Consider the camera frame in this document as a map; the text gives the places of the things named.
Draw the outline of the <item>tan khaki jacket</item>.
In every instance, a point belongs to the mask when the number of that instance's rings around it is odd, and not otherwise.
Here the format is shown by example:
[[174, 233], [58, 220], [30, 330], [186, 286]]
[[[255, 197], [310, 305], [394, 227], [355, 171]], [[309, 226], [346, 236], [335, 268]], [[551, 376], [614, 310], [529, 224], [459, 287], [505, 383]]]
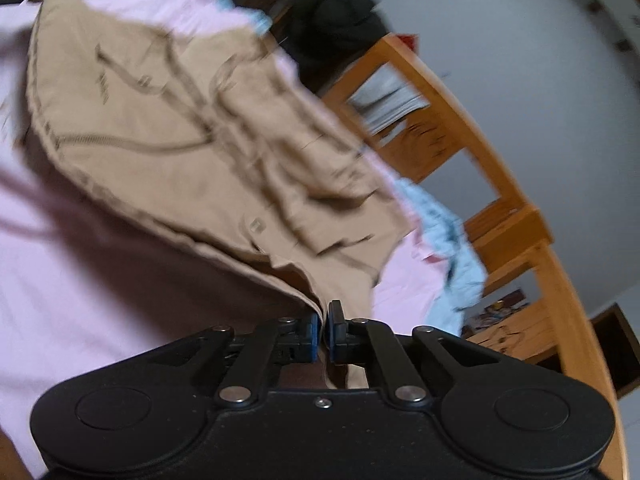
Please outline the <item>tan khaki jacket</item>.
[[114, 214], [319, 314], [371, 314], [409, 222], [252, 30], [176, 35], [42, 0], [26, 99], [51, 164]]

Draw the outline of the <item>dark framed doorway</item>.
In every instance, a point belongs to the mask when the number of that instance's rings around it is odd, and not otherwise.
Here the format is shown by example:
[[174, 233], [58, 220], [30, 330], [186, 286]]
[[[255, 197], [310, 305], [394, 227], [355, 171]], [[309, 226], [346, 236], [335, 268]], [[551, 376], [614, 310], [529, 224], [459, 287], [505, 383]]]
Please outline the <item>dark framed doorway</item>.
[[639, 387], [639, 341], [623, 310], [612, 304], [591, 320], [617, 399]]

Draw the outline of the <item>black clothing pile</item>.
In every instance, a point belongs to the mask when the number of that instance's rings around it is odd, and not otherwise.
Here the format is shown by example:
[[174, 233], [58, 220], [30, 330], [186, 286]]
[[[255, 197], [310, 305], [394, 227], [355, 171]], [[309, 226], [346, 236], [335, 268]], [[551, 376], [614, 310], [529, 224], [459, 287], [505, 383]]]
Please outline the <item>black clothing pile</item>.
[[292, 0], [271, 33], [297, 64], [304, 87], [320, 93], [388, 34], [377, 5], [376, 0]]

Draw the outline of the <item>grey white towel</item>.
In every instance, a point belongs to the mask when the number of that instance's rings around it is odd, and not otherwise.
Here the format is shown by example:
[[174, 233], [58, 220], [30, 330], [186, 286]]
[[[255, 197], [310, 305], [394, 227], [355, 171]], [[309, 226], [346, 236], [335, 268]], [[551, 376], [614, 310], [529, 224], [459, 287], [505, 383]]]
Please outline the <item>grey white towel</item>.
[[380, 133], [410, 113], [431, 106], [430, 101], [390, 64], [378, 68], [348, 102], [371, 134]]

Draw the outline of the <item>pink bed sheet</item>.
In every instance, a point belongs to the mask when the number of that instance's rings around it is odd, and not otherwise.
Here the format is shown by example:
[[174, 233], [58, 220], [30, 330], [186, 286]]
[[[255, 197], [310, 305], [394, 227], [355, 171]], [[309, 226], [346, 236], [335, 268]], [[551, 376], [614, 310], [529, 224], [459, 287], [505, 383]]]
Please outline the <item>pink bed sheet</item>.
[[[265, 18], [221, 1], [85, 0], [172, 32], [266, 31]], [[58, 382], [216, 322], [252, 328], [298, 310], [113, 217], [54, 170], [27, 134], [27, 50], [39, 7], [1, 6], [1, 479], [46, 472], [29, 415]], [[460, 312], [435, 299], [435, 269], [444, 263], [435, 264], [431, 249], [440, 243], [433, 246], [431, 233], [417, 238], [405, 238], [387, 263], [373, 316], [399, 333], [426, 322], [459, 335]]]

